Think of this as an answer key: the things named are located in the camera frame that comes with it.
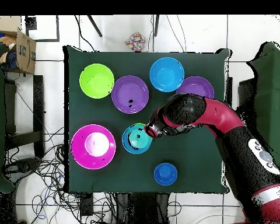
plastic bowl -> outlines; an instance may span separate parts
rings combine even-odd
[[[112,133],[101,125],[86,125],[75,133],[71,142],[72,156],[86,169],[101,169],[113,159],[116,149]]]
[[[156,167],[153,175],[161,186],[170,186],[177,179],[177,170],[171,163],[161,163]]]
[[[128,127],[121,138],[122,145],[126,151],[132,154],[142,154],[147,151],[152,143],[143,127],[145,124],[137,123]]]
[[[162,92],[172,92],[180,87],[184,80],[184,68],[174,58],[157,60],[149,72],[152,85]]]
[[[88,65],[80,74],[79,81],[84,94],[94,99],[106,97],[114,86],[113,73],[102,64]]]
[[[210,82],[200,76],[191,76],[185,78],[176,93],[193,93],[213,99],[215,96],[214,89]]]
[[[142,79],[137,76],[123,76],[116,81],[111,96],[117,109],[133,114],[146,106],[149,93]]]

box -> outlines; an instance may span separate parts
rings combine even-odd
[[[16,45],[14,45],[11,50],[16,50],[16,60],[18,68],[15,70],[10,70],[9,72],[15,73],[25,73],[25,74],[34,74],[35,69],[35,60],[36,60],[36,41],[25,35],[17,29],[15,37],[5,36],[0,38],[0,42],[3,42],[9,46],[15,40]],[[6,54],[3,54],[0,58],[0,62],[5,62]]]
[[[21,32],[20,16],[0,16],[0,33],[7,35],[0,38],[0,42],[7,46],[12,44],[16,38],[16,45],[10,51],[16,49],[18,68],[9,72],[34,74],[36,41]],[[7,53],[0,58],[0,62],[5,61],[6,55]]]
[[[22,30],[20,16],[0,16],[0,33],[16,37],[18,29]]]

blue bowl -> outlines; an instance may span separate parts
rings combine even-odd
[[[174,58],[161,58],[150,68],[149,78],[156,89],[162,92],[172,92],[182,84],[184,68]]]
[[[144,124],[134,124],[125,129],[121,138],[126,151],[132,154],[142,154],[148,150],[152,138],[143,130]]]
[[[161,186],[170,186],[177,179],[177,170],[171,163],[161,163],[156,167],[154,177]]]

pink bowl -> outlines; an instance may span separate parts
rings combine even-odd
[[[73,158],[86,169],[107,166],[115,155],[115,149],[115,139],[111,132],[96,124],[78,129],[71,142]]]

table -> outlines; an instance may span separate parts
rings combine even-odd
[[[149,80],[152,64],[163,57],[173,57],[181,62],[185,78],[202,76],[212,83],[215,98],[224,98],[224,63],[228,49],[213,53],[190,52],[85,52],[71,46],[63,47],[65,54],[65,143],[70,144],[74,133],[82,126],[99,124],[106,127],[115,137],[116,153],[112,162],[100,170],[80,167],[68,150],[69,192],[193,192],[226,193],[222,185],[222,159],[215,140],[205,127],[191,130],[187,135],[164,136],[155,139],[149,150],[141,155],[128,153],[121,144],[124,130],[135,123],[146,124],[150,114],[156,110],[171,93],[155,89]],[[115,80],[125,75],[140,77],[149,89],[146,107],[136,114],[124,114],[113,104],[111,94],[102,99],[91,99],[79,86],[79,76],[83,69],[93,63],[104,64],[111,69]],[[177,181],[171,186],[159,185],[154,177],[155,167],[162,162],[170,162],[177,167]]]

